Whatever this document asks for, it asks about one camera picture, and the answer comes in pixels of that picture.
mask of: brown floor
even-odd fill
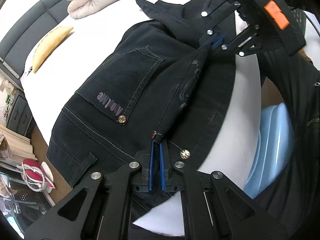
[[[280,92],[275,87],[275,85],[267,78],[261,92],[262,103],[261,107],[267,107],[271,105],[277,105],[283,102],[283,99],[280,95]],[[45,161],[53,174],[54,184],[56,189],[53,189],[50,193],[51,198],[55,203],[59,202],[64,196],[66,196],[70,191],[71,188],[64,180],[64,178],[57,172],[57,170],[51,165],[51,163],[47,160],[46,152],[47,152],[47,144],[44,141],[41,132],[39,131],[38,127],[36,126],[31,138],[31,144],[33,146],[33,153],[38,158],[39,162]]]
[[[50,193],[50,197],[55,203],[58,203],[63,197],[65,197],[71,188],[64,178],[58,173],[58,171],[52,166],[46,157],[47,144],[44,141],[38,126],[35,127],[32,133],[31,145],[33,146],[33,153],[38,158],[39,163],[46,162],[52,171],[55,189]]]

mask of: embroidery on jeans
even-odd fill
[[[116,114],[116,116],[121,114],[121,112],[123,111],[123,107],[117,104],[105,93],[100,92],[97,96],[97,99],[99,100],[100,103],[103,104],[104,108],[109,108],[111,111],[113,111]]]

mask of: beige curtain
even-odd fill
[[[16,166],[20,164],[23,159],[37,160],[37,158],[33,154],[33,148],[30,144],[30,139],[9,130],[1,123],[0,133],[2,133],[7,139],[7,142],[13,154],[13,157],[3,161],[4,163]]]

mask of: drawer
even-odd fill
[[[22,112],[22,115],[20,117],[20,121],[18,123],[17,131],[16,133],[21,134],[23,136],[26,135],[28,126],[30,124],[30,120],[32,118],[32,113],[29,108],[29,105],[27,104]]]
[[[22,98],[18,97],[16,103],[13,105],[13,108],[11,109],[10,119],[7,125],[7,128],[11,131],[17,132],[18,124],[20,122],[22,113],[27,106],[27,101]]]

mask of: triangular cutout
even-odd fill
[[[70,221],[76,221],[87,193],[87,188],[80,190],[67,204],[59,209],[58,215]]]
[[[243,221],[255,215],[255,211],[251,208],[232,188],[226,189],[231,207],[239,221]]]

